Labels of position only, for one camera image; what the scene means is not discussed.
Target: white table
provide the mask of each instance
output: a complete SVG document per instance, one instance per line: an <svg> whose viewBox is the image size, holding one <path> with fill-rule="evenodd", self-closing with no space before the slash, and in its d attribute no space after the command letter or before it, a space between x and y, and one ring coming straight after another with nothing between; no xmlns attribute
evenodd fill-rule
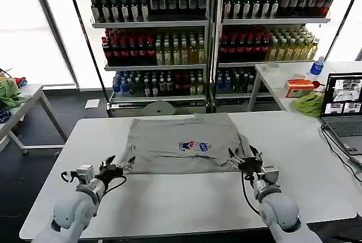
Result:
<svg viewBox="0 0 362 243"><path fill-rule="evenodd" d="M229 115L250 143L263 152L265 165L279 168L278 183L299 204L300 215L307 223L356 216L325 164L324 157L333 156L318 135L316 120L284 111ZM187 117L190 115L157 119ZM117 154L117 159L122 157L131 122L132 118L78 121L20 231L22 239L33 239L49 222L56 200L75 191L76 184L62 181L61 172L81 164L91 164L98 172L103 159L112 154ZM334 168L334 172L346 172L341 164ZM246 187L249 199L257 206L253 189L249 184ZM265 224L248 207L238 172L129 175L124 186L102 200L97 217L81 238L182 235L259 227Z"/></svg>
<svg viewBox="0 0 362 243"><path fill-rule="evenodd" d="M257 73L247 111L250 112L253 110L260 84L261 82L263 82L281 110L289 112L299 112L294 108L292 104L292 102L296 100L296 98L285 98L286 89L284 88L284 85L286 83L286 80L292 78L294 74L306 76L312 64L313 62L280 62L278 63L279 71L275 73L266 72L264 70L266 63L255 65ZM318 77L317 80L322 84L326 84L328 74L335 72L336 71L331 68L330 64L326 63L321 75Z"/></svg>
<svg viewBox="0 0 362 243"><path fill-rule="evenodd" d="M18 147L21 148L23 154L26 154L30 149L49 149L49 148L62 148L64 145L38 145L38 146L25 146L23 143L14 135L11 129L18 123L21 117L23 117L29 109L31 109L37 101L40 101L43 109L47 113L51 122L54 124L60 136L66 142L68 139L68 134L63 130L60 125L59 117L55 113L53 107L48 101L47 97L43 92L43 85L41 84L29 84L20 88L19 92L29 93L32 98L28 101L21 103L20 106L11 109L10 119L3 124L0 124L0 140L2 140L7 135L14 141Z"/></svg>

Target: laptop keyboard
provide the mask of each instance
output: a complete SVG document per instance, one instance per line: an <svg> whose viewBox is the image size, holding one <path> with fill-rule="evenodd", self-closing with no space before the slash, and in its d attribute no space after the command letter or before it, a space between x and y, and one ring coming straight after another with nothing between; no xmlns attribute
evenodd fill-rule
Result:
<svg viewBox="0 0 362 243"><path fill-rule="evenodd" d="M362 122L348 121L344 123L329 123L339 137L362 136Z"/></svg>

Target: laptop screen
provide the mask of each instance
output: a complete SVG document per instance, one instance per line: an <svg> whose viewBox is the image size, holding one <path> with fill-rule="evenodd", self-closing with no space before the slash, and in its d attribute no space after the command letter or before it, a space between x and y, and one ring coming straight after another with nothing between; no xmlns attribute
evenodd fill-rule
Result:
<svg viewBox="0 0 362 243"><path fill-rule="evenodd" d="M362 73L330 73L321 116L362 114Z"/></svg>

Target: gray floor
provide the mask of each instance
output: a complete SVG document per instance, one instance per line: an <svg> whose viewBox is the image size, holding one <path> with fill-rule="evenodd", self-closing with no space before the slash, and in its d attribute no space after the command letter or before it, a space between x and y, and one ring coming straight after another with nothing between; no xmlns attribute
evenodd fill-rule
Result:
<svg viewBox="0 0 362 243"><path fill-rule="evenodd" d="M62 125L69 132L76 122L83 118L106 118L105 100L102 93L91 92L47 92L47 97L61 119ZM88 99L99 98L100 105L96 109L84 109ZM240 112L246 106L234 106L219 109L218 112ZM255 110L277 110L275 104L257 105ZM27 113L24 121L18 125L15 134L24 144L62 144L63 141L55 130L44 110L37 104ZM0 240L2 242L23 242L19 231L23 225L36 197L39 193L54 162L54 153L58 150L32 150L23 156L21 151L10 142L0 152ZM198 236L176 236L144 238L134 242L273 242L271 234L266 229L253 232L212 233Z"/></svg>

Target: t-shirt logo print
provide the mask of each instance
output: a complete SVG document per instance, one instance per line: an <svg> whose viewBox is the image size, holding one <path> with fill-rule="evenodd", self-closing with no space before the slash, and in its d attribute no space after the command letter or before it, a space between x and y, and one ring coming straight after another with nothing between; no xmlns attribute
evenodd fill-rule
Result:
<svg viewBox="0 0 362 243"><path fill-rule="evenodd" d="M211 145L204 142L197 142L194 140L182 141L179 143L181 151L202 151L206 152L211 148Z"/></svg>

